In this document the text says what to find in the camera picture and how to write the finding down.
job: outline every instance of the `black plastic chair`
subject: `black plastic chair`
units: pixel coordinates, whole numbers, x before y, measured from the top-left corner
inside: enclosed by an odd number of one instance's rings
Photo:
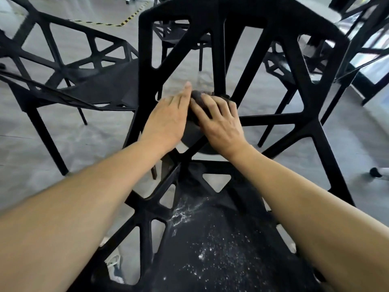
[[[165,2],[168,0],[154,0],[154,6]],[[177,45],[179,40],[185,35],[189,24],[178,23],[175,21],[169,21],[165,23],[164,21],[156,21],[154,23],[154,32],[162,41],[162,61],[167,56],[168,49],[173,48]],[[209,33],[204,34],[197,44],[193,45],[192,50],[199,50],[199,66],[198,70],[201,72],[203,70],[203,52],[204,48],[211,47],[211,35]],[[162,97],[162,89],[158,91],[158,100]]]
[[[306,18],[313,22],[306,23]],[[190,20],[190,28],[161,66],[153,68],[154,22],[180,19]],[[295,0],[170,0],[143,12],[139,17],[139,109],[128,144],[137,141],[157,103],[155,94],[207,31],[212,36],[214,92],[218,96],[226,93],[226,65],[245,26],[264,31],[232,99],[241,103],[276,39],[284,46],[305,108],[294,114],[241,117],[243,126],[295,124],[292,132],[264,154],[274,158],[299,139],[312,137],[331,183],[330,191],[353,204],[318,120],[349,41],[335,25]],[[302,33],[335,42],[317,84],[311,82],[299,49],[297,39]],[[197,138],[186,152],[174,149],[163,158],[162,180],[151,196],[144,199],[130,193],[126,204],[135,209],[134,215],[96,251],[69,291],[321,291],[312,268],[282,241],[276,230],[278,222],[266,211],[260,193],[228,162],[192,160],[207,143],[204,136]],[[231,180],[216,193],[204,180],[205,173],[228,174]],[[159,201],[171,185],[175,185],[175,195],[169,209]],[[153,219],[166,225],[155,254]],[[135,226],[140,231],[140,279],[136,285],[123,285],[109,279],[104,260]]]
[[[138,52],[123,39],[39,12],[28,0],[12,1],[24,7],[28,11],[28,15],[13,39],[8,38],[4,32],[0,31],[0,58],[11,58],[21,76],[5,71],[1,71],[0,74],[27,83],[28,89],[3,76],[0,77],[0,80],[9,84],[20,108],[27,113],[61,174],[66,175],[68,169],[37,108],[54,103],[77,107],[85,125],[87,122],[81,108],[100,111],[136,111],[139,105]],[[54,61],[22,49],[22,45],[35,24],[41,27]],[[50,24],[58,24],[85,33],[91,55],[73,63],[64,64],[52,36]],[[113,45],[99,51],[96,46],[96,38],[110,41]],[[107,55],[120,47],[124,49],[125,58],[120,59]],[[31,79],[21,58],[52,68],[54,73],[43,85],[35,82]],[[114,64],[103,67],[103,61]],[[80,68],[88,63],[93,63],[93,68]],[[58,86],[62,80],[65,80],[68,87],[59,90]],[[155,168],[153,169],[153,177],[156,178]]]
[[[388,49],[375,49],[375,45],[382,37],[381,35],[378,35],[369,47],[364,47],[373,34],[377,33],[377,31],[382,28],[385,29],[389,25],[389,19],[387,19],[389,14],[389,0],[370,0],[370,2],[363,4],[360,7],[349,10],[355,1],[356,0],[350,0],[348,2],[342,11],[343,18],[338,23],[338,26],[341,27],[342,23],[345,22],[344,20],[351,22],[351,26],[345,33],[345,36],[351,40],[351,43],[341,69],[335,78],[335,80],[340,83],[340,88],[321,118],[322,125],[327,121],[345,90],[352,84],[359,70],[389,54]],[[331,55],[332,50],[331,42],[322,40],[315,54],[312,57],[305,57],[308,69],[310,70],[310,77],[313,82],[318,82],[321,79],[325,63]],[[377,54],[378,57],[355,68],[350,65],[350,61],[357,53]],[[275,112],[275,114],[280,114],[292,100],[297,91],[297,85],[294,82],[285,54],[282,51],[277,51],[277,44],[275,42],[272,44],[271,50],[265,55],[264,63],[266,71],[279,78],[287,89],[284,98]],[[273,127],[274,125],[267,126],[258,142],[259,147],[263,146]]]

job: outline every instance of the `forearm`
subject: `forearm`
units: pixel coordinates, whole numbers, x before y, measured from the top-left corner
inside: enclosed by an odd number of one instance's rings
[[[6,291],[64,291],[99,246],[134,184],[163,156],[136,142],[0,218]]]
[[[388,228],[251,146],[231,163],[339,291],[388,289]]]

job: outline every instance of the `hand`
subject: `hand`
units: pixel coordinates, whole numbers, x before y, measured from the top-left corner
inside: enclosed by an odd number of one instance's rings
[[[160,99],[146,122],[140,140],[156,143],[163,154],[174,149],[184,134],[191,93],[192,84],[187,82],[177,95]]]
[[[236,103],[229,104],[222,98],[201,94],[212,119],[191,99],[191,108],[199,120],[200,127],[212,147],[227,160],[249,145],[239,121]]]

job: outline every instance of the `gray floor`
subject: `gray floor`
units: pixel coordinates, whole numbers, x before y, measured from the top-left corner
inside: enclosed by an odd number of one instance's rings
[[[103,23],[120,23],[143,4],[137,1],[134,5],[125,6],[124,0],[31,1],[39,10],[59,17]],[[0,0],[0,7],[2,12],[12,10],[22,12],[16,7],[10,10],[4,0]],[[21,20],[20,15],[0,12],[0,28],[4,29],[7,35],[13,35]],[[90,27],[124,38],[138,48],[137,18],[119,28],[93,25]],[[260,34],[260,30],[253,28],[247,28],[243,33],[227,75],[229,94],[234,90]],[[55,39],[65,62],[88,56],[90,53],[85,44],[86,39],[82,35],[66,29],[58,29]],[[49,55],[48,48],[45,47],[38,30],[35,30],[27,40],[25,48],[36,54]],[[160,59],[161,43],[155,36],[153,65],[157,66]],[[5,63],[9,69],[15,70],[9,60],[5,60]],[[50,74],[47,70],[41,70],[28,62],[26,66],[39,81],[44,81]],[[164,95],[177,92],[187,80],[190,80],[197,89],[212,90],[210,49],[204,52],[201,73],[198,72],[198,52],[190,52],[168,79],[163,89]],[[330,97],[337,87],[333,86]],[[245,116],[274,113],[284,93],[285,88],[279,80],[266,74],[264,67],[261,67],[239,108],[239,114]],[[27,115],[21,112],[11,91],[4,83],[0,83],[0,95],[0,209],[6,209],[63,177]],[[360,106],[360,102],[361,98],[352,88],[349,88],[324,128],[357,207],[389,225],[389,183],[384,180],[373,180],[367,174],[373,166],[388,166],[389,137],[369,117]],[[302,108],[301,99],[295,96],[285,112],[301,111]],[[71,172],[76,172],[118,151],[124,142],[133,116],[131,112],[87,110],[85,117],[89,125],[85,126],[75,108],[52,105],[40,108],[39,112]],[[264,149],[291,129],[290,125],[275,127]],[[255,145],[264,130],[265,127],[246,127],[246,138]],[[310,139],[296,143],[276,160],[316,184],[329,188],[328,180]],[[135,190],[142,196],[148,196],[157,184],[158,180],[153,181],[151,174],[148,173],[137,184]],[[112,235],[132,213],[128,206],[123,205],[108,235]],[[163,231],[160,226],[154,228],[158,230],[157,236],[161,235]],[[133,235],[127,237],[121,245],[121,253],[123,267],[127,271],[125,272],[126,282],[135,283],[139,277],[135,268],[139,266],[139,232],[136,234],[135,230]]]

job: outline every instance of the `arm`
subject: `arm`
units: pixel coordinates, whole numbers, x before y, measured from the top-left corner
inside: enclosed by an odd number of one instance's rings
[[[180,141],[191,85],[159,101],[141,139],[0,217],[3,291],[66,291],[134,184]]]
[[[268,159],[244,138],[236,105],[191,100],[211,145],[261,193],[285,230],[338,291],[389,290],[389,228]]]

